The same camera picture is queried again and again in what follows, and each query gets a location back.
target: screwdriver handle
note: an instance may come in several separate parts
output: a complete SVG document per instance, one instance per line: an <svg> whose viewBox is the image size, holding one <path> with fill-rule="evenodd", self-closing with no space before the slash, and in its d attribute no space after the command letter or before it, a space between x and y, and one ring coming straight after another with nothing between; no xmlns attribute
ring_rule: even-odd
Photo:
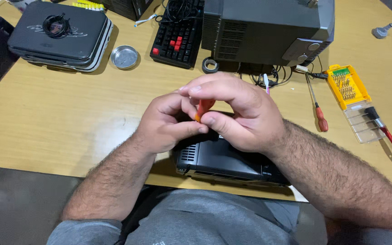
<svg viewBox="0 0 392 245"><path fill-rule="evenodd" d="M326 132L329 130L329 126L328 126L328 121L326 121L326 119L324 119L323 116L323 112L321 111L321 108L317 105L315 107L315 112L317 114L317 118L318 118L318 122L319 122L319 128L322 132Z"/></svg>

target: orange screwdriver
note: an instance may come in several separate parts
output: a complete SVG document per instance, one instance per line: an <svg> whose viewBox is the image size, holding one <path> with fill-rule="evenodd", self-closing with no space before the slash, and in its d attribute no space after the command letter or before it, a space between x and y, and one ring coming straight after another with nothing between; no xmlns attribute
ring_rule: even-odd
<svg viewBox="0 0 392 245"><path fill-rule="evenodd" d="M319 122L319 128L322 132L326 132L329 130L328 126L328 121L324 119L323 112L321 111L321 108L319 107L319 104L317 103L317 100L315 99L315 94L311 86L311 81L309 80L308 74L305 74L306 81L311 89L312 97L314 98L314 103L315 103L315 113L317 114L318 122Z"/></svg>

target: ventilation grille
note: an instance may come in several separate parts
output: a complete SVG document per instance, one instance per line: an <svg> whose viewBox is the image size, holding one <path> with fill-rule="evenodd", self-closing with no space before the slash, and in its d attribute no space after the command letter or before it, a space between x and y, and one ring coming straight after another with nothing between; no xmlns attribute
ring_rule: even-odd
<svg viewBox="0 0 392 245"><path fill-rule="evenodd" d="M327 48L329 46L329 44L331 44L331 41L325 41L324 44L322 46L320 46L320 48L317 50L317 52L315 52L312 56L310 56L307 60L308 61L313 61L315 58L317 58L317 56L323 52L323 50L325 50L325 48Z"/></svg>
<svg viewBox="0 0 392 245"><path fill-rule="evenodd" d="M203 49L210 51L214 51L216 49L220 24L221 20L219 15L204 14L201 44Z"/></svg>
<svg viewBox="0 0 392 245"><path fill-rule="evenodd" d="M246 33L247 24L226 22L223 27L222 39L220 42L218 59L232 60L237 57L244 34Z"/></svg>
<svg viewBox="0 0 392 245"><path fill-rule="evenodd" d="M196 155L196 145L186 147L181 151L181 160L194 161Z"/></svg>
<svg viewBox="0 0 392 245"><path fill-rule="evenodd" d="M203 174L203 175L209 175L209 176L216 176L216 177L220 177L220 178L232 179L232 180L238 180L238 181L252 181L251 179L246 179L246 178L241 178L241 177L234 177L234 176L225 175L225 174L213 174L213 173L204 172L204 171L194 171L194 174Z"/></svg>

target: hairy forearm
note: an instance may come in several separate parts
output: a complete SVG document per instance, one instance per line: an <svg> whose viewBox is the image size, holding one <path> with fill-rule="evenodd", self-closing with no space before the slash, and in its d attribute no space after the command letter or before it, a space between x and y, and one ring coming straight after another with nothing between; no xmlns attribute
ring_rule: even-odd
<svg viewBox="0 0 392 245"><path fill-rule="evenodd" d="M135 136L90 170L64 208L62 220L125 219L134 207L155 154L144 153Z"/></svg>
<svg viewBox="0 0 392 245"><path fill-rule="evenodd" d="M282 151L268 156L326 217L392 229L392 185L334 143L284 120Z"/></svg>

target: hand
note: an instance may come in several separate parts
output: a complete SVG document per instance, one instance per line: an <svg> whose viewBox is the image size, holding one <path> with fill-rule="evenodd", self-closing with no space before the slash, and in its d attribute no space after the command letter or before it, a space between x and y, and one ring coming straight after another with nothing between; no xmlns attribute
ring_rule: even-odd
<svg viewBox="0 0 392 245"><path fill-rule="evenodd" d="M233 118L211 111L202 116L201 123L235 148L266 156L282 150L280 139L285 132L282 116L272 98L258 86L218 72L200 76L179 90L181 95L190 96L193 104L199 99L215 99L231 105Z"/></svg>
<svg viewBox="0 0 392 245"><path fill-rule="evenodd" d="M208 127L198 122L178 123L174 117L180 110L193 120L196 108L188 97L172 92L152 100L143 114L139 127L131 137L148 153L171 150L182 139L199 133L207 133Z"/></svg>

